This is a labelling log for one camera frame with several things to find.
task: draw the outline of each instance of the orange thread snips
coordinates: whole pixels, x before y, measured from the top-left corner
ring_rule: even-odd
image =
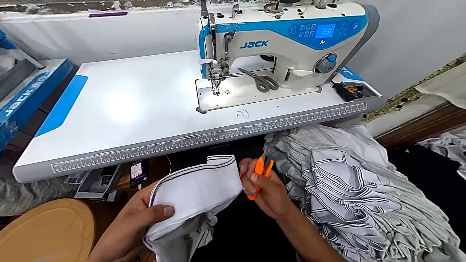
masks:
[[[256,173],[258,175],[264,175],[265,177],[268,177],[268,175],[270,174],[270,170],[272,170],[273,165],[274,165],[273,160],[268,161],[267,157],[262,155],[257,160],[256,166],[254,168],[254,173]],[[257,195],[259,193],[260,188],[257,185],[254,185],[254,187],[256,188],[256,195]],[[249,200],[255,200],[256,199],[255,196],[247,196],[247,198],[249,198]]]

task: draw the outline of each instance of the human hand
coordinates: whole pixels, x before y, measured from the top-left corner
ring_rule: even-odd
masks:
[[[144,230],[173,216],[172,206],[148,207],[151,191],[158,183],[138,191],[123,207],[89,255],[88,262],[134,261],[144,250]]]
[[[244,193],[256,196],[255,202],[259,208],[275,220],[284,218],[294,207],[285,186],[274,171],[265,177],[254,173],[257,159],[243,159],[240,161],[241,182]],[[254,185],[260,187],[256,192]]]

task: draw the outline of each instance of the measuring ruler strip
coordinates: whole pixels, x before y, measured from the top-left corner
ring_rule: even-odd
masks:
[[[119,150],[119,151],[112,151],[106,152],[102,154],[97,154],[90,157],[74,159],[69,161],[64,161],[60,163],[51,164],[52,170],[54,173],[69,171],[73,169],[78,169],[86,166],[91,165],[98,165],[104,164],[107,162],[115,161],[115,160],[122,160],[122,159],[129,159],[137,156],[143,156],[147,154],[152,154],[160,151],[180,148],[189,145],[196,145],[205,142],[215,141],[215,140],[222,140],[225,138],[232,138],[237,136],[242,136],[250,133],[256,132],[264,132],[267,130],[272,130],[276,128],[295,125],[295,124],[302,124],[305,122],[315,121],[318,119],[334,117],[339,115],[344,115],[348,113],[354,113],[358,111],[363,111],[367,109],[367,103],[360,103],[350,106],[345,106],[341,108],[335,108],[315,113],[309,113],[301,116],[295,117],[288,117],[284,119],[273,120],[269,122],[259,123],[259,124],[252,124],[238,128],[232,128],[224,131],[217,131],[211,132],[207,134],[201,135],[193,135],[189,137],[174,139],[170,141],[154,143],[151,145],[144,145],[135,148]]]

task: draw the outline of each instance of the wooden frame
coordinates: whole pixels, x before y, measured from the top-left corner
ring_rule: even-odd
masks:
[[[445,102],[377,136],[376,140],[386,148],[399,148],[464,124],[466,124],[466,109]]]

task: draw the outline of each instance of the metal scissors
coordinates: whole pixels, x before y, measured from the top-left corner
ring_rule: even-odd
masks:
[[[249,75],[249,76],[252,76],[254,78],[254,80],[256,81],[256,88],[257,90],[259,90],[260,92],[262,93],[266,93],[268,92],[269,90],[277,90],[279,88],[279,85],[277,83],[277,81],[275,81],[273,78],[269,77],[269,76],[259,76],[255,73],[252,73],[252,72],[249,72],[249,71],[246,71],[242,68],[238,68],[239,71]]]

